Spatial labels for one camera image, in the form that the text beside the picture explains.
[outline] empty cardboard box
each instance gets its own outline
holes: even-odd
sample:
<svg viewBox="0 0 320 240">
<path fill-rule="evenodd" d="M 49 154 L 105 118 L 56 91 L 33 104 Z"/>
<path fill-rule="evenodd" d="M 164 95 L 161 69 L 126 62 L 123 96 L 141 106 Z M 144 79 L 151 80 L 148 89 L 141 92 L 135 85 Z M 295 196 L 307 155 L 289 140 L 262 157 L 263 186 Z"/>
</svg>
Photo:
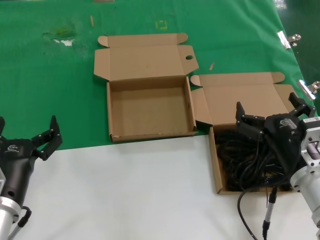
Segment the empty cardboard box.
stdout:
<svg viewBox="0 0 320 240">
<path fill-rule="evenodd" d="M 193 136 L 196 120 L 187 74 L 199 66 L 188 36 L 100 36 L 94 74 L 107 80 L 113 142 Z"/>
<path fill-rule="evenodd" d="M 215 134 L 236 127 L 237 102 L 247 115 L 268 117 L 294 109 L 289 94 L 291 85 L 277 84 L 285 76 L 280 72 L 194 75 L 192 84 L 202 87 L 191 92 L 195 119 L 198 124 L 212 126 L 209 144 L 216 192 L 231 193 L 227 174 L 217 156 Z"/>
</svg>

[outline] cable connector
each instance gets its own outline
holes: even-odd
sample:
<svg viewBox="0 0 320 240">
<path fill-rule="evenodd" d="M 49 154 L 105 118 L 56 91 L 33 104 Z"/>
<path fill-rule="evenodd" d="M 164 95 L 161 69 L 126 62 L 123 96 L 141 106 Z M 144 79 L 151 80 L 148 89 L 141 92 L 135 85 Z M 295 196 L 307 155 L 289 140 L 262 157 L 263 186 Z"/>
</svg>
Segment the cable connector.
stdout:
<svg viewBox="0 0 320 240">
<path fill-rule="evenodd" d="M 278 187 L 274 186 L 269 196 L 269 204 L 268 204 L 265 218 L 262 225 L 262 236 L 263 236 L 263 239 L 265 240 L 267 239 L 268 230 L 270 227 L 271 214 L 277 199 L 277 192 L 278 192 Z"/>
</svg>

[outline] green cloth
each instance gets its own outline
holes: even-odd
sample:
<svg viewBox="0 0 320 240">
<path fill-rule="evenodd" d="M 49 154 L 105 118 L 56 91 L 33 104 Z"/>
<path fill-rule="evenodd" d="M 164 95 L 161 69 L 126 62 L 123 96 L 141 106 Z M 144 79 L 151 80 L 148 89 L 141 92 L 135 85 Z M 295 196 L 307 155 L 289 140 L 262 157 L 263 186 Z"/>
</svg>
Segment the green cloth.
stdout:
<svg viewBox="0 0 320 240">
<path fill-rule="evenodd" d="M 93 75 L 101 35 L 187 33 L 200 66 L 195 74 L 282 72 L 302 96 L 281 30 L 271 0 L 0 1 L 3 135 L 31 138 L 56 115 L 61 149 L 111 144 L 106 84 Z"/>
</svg>

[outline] metal clip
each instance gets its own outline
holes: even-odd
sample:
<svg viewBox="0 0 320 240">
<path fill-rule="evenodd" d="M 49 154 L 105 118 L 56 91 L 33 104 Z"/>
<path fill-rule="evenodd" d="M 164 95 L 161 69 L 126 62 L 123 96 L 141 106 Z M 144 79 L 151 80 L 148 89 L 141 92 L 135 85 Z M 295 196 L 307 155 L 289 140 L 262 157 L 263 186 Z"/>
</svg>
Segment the metal clip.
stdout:
<svg viewBox="0 0 320 240">
<path fill-rule="evenodd" d="M 304 95 L 308 97 L 311 101 L 316 99 L 315 94 L 318 92 L 318 89 L 320 89 L 320 81 L 315 81 L 311 85 L 307 86 L 305 81 L 299 80 L 298 86 L 303 91 Z"/>
<path fill-rule="evenodd" d="M 297 46 L 297 41 L 301 39 L 301 36 L 299 34 L 295 34 L 289 37 L 286 37 L 283 31 L 279 31 L 277 34 L 285 49 L 290 49 L 291 45 L 293 47 Z"/>
<path fill-rule="evenodd" d="M 292 44 L 293 47 L 295 47 L 298 45 L 297 41 L 301 39 L 301 36 L 299 34 L 295 34 L 293 36 L 288 36 L 286 39 L 289 43 Z"/>
</svg>

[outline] wooden stick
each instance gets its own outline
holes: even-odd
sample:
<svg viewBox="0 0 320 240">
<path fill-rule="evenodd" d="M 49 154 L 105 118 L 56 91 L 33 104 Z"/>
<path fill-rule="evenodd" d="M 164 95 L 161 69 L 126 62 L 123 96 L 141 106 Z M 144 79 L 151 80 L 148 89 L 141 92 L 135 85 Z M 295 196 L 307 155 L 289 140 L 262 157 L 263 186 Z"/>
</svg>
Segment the wooden stick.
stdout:
<svg viewBox="0 0 320 240">
<path fill-rule="evenodd" d="M 91 25 L 92 25 L 92 27 L 94 27 L 95 26 L 94 18 L 92 16 L 90 16 L 90 19 L 91 19 Z"/>
</svg>

